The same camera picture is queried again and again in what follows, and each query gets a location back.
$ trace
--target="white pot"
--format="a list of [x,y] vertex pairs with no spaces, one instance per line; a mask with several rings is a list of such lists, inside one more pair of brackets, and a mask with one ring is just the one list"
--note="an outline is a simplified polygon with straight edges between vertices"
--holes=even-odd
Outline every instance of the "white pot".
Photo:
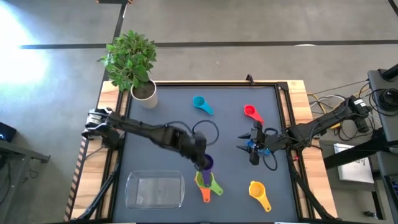
[[152,82],[155,85],[155,91],[150,97],[148,97],[146,99],[138,99],[138,98],[136,98],[134,96],[134,94],[132,93],[133,86],[131,86],[130,94],[131,94],[132,97],[134,97],[135,100],[137,100],[141,104],[141,106],[143,106],[143,107],[145,107],[147,109],[152,109],[152,108],[154,108],[157,105],[156,83],[154,81],[152,81],[152,80],[149,80],[149,81]]

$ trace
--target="concrete floor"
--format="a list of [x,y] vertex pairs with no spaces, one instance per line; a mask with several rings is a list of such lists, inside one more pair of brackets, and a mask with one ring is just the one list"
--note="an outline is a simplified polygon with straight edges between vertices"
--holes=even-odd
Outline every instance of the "concrete floor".
[[[52,156],[45,166],[32,165],[40,175],[23,185],[8,223],[62,220],[80,132],[104,70],[96,62],[104,49],[15,46],[111,42],[119,9],[79,0],[0,1],[0,25],[8,31],[0,37],[0,121],[17,128],[17,144]],[[135,0],[122,27],[129,29],[156,42],[377,40],[398,39],[398,17],[387,0]],[[397,58],[398,45],[159,49],[152,77],[241,80],[250,73],[255,79],[304,80],[316,92],[365,80],[368,70],[389,68]],[[362,85],[320,96],[349,96]],[[333,196],[341,218],[374,223],[361,215],[373,209],[369,192],[333,189]],[[360,197],[367,199],[358,203]]]

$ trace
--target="black table surface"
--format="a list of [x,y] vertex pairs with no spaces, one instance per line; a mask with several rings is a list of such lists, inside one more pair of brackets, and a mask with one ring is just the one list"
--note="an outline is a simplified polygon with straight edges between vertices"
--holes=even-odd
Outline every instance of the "black table surface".
[[[204,96],[213,107],[210,116],[193,107],[194,96]],[[294,195],[284,151],[277,151],[276,171],[268,170],[260,161],[258,166],[249,162],[249,154],[237,149],[246,141],[238,139],[253,126],[253,120],[243,113],[244,105],[256,107],[264,119],[264,127],[281,129],[277,98],[273,87],[170,87],[158,86],[158,105],[151,110],[132,101],[129,117],[149,124],[183,121],[192,127],[203,119],[214,121],[220,129],[220,138],[206,153],[215,161],[212,172],[223,188],[223,195],[211,194],[211,202],[204,203],[194,183],[193,164],[177,153],[153,145],[148,139],[126,135],[121,173],[114,208],[113,222],[295,222]],[[208,142],[215,137],[210,124],[200,124]],[[271,156],[267,163],[273,167]],[[178,170],[185,179],[185,197],[180,208],[129,209],[125,189],[129,174],[136,170]],[[266,213],[260,203],[249,196],[252,180],[262,182],[272,210]]]

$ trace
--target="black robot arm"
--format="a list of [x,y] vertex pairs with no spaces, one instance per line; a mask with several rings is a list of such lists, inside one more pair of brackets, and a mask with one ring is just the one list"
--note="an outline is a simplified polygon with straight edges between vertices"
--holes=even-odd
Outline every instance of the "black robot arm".
[[351,96],[346,98],[333,111],[309,123],[293,125],[281,133],[267,134],[268,129],[263,132],[261,123],[255,121],[251,132],[238,138],[250,139],[254,143],[253,147],[246,150],[251,154],[252,164],[257,165],[259,157],[256,155],[259,149],[265,148],[272,153],[279,149],[288,148],[302,150],[311,144],[315,135],[324,135],[328,128],[347,119],[363,120],[368,117],[370,111],[371,107],[366,106],[362,99]]
[[206,166],[206,138],[201,132],[187,133],[168,124],[149,125],[120,116],[109,108],[90,110],[82,135],[86,138],[101,136],[103,145],[112,148],[119,142],[118,130],[148,138],[164,149],[177,152],[190,159],[199,170]]

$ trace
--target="red measuring cup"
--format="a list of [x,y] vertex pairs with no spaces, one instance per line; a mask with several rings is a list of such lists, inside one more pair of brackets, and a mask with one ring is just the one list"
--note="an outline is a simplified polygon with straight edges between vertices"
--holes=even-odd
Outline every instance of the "red measuring cup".
[[264,124],[264,120],[261,118],[253,105],[244,105],[244,114],[255,119],[256,121],[260,121],[261,124]]

